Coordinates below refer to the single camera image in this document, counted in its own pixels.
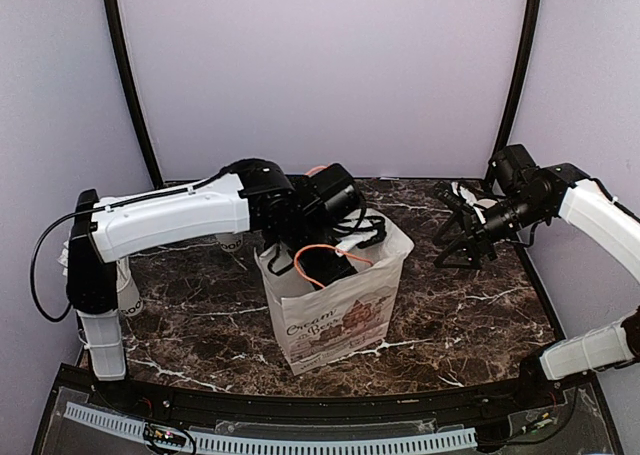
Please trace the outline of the single white paper cup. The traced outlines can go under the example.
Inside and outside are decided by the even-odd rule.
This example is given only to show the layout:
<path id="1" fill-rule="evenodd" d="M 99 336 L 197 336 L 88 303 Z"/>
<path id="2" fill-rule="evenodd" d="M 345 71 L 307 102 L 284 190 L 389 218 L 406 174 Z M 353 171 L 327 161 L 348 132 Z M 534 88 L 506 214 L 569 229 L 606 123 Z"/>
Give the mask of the single white paper cup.
<path id="1" fill-rule="evenodd" d="M 215 236 L 220 248 L 227 253 L 240 250 L 244 244 L 242 234 L 224 233 Z"/>

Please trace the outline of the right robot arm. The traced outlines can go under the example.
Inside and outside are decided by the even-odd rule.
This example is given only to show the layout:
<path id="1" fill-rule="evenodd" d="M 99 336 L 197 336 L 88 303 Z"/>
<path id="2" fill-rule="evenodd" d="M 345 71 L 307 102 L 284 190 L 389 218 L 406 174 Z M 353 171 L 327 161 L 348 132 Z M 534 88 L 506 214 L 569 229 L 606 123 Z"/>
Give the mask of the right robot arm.
<path id="1" fill-rule="evenodd" d="M 434 237 L 436 267 L 478 270 L 496 259 L 498 243 L 528 248 L 537 228 L 565 224 L 543 236 L 533 260 L 570 337 L 522 362 L 511 401 L 530 409 L 549 381 L 637 363 L 638 216 L 598 178 L 570 163 L 541 167 L 521 144 L 496 152 L 488 175 L 485 191 L 461 181 L 435 188 L 452 212 Z"/>

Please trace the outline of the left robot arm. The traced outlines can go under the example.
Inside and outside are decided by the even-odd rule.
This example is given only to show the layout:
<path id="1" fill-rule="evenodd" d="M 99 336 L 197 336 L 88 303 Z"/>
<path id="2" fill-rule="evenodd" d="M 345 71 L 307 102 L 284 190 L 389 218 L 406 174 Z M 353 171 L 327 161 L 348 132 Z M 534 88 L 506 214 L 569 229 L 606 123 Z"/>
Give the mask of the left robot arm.
<path id="1" fill-rule="evenodd" d="M 339 163 L 291 178 L 272 161 L 249 158 L 204 180 L 144 194 L 101 198 L 90 189 L 37 239 L 29 284 L 36 284 L 45 239 L 71 221 L 66 309 L 81 322 L 103 396 L 120 411 L 131 411 L 141 402 L 141 390 L 126 377 L 117 313 L 119 260 L 164 244 L 259 231 L 266 241 L 283 244 L 313 284 L 329 285 L 356 272 L 337 247 L 340 234 L 356 231 L 342 225 L 353 212 L 364 215 L 366 201 Z"/>

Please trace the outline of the white paper takeout bag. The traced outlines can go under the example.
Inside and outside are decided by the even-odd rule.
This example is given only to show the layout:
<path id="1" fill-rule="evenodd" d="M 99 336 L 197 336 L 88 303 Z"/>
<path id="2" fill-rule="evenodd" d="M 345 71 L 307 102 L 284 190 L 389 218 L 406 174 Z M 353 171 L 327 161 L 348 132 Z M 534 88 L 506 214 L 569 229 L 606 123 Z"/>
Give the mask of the white paper takeout bag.
<path id="1" fill-rule="evenodd" d="M 301 374 L 383 339 L 389 327 L 404 261 L 413 241 L 388 217 L 367 206 L 354 178 L 341 165 L 316 168 L 292 180 L 298 213 L 282 208 L 262 229 L 264 249 L 255 255 L 271 321 L 286 361 Z M 380 215 L 387 237 L 364 250 L 337 248 L 334 228 L 344 219 Z M 291 259 L 278 245 L 269 246 L 269 232 L 323 230 L 336 239 L 336 254 L 345 256 L 356 274 L 316 290 L 301 272 L 278 275 Z"/>

